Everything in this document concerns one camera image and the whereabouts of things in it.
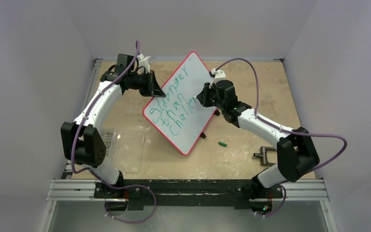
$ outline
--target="gray wall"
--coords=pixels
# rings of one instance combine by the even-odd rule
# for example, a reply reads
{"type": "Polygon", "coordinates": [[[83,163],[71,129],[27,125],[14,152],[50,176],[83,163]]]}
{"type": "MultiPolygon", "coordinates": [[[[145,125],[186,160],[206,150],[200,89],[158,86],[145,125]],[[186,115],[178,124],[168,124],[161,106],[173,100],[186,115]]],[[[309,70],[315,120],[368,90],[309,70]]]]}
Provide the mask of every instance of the gray wall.
{"type": "Polygon", "coordinates": [[[0,1],[0,231],[36,231],[91,56],[62,1],[0,1]]]}
{"type": "MultiPolygon", "coordinates": [[[[349,141],[319,173],[340,231],[371,231],[371,0],[319,0],[285,70],[301,123],[349,141]]],[[[316,142],[322,160],[340,147],[316,142]]]]}
{"type": "Polygon", "coordinates": [[[133,53],[180,58],[283,58],[316,0],[65,0],[96,58],[133,53]]]}

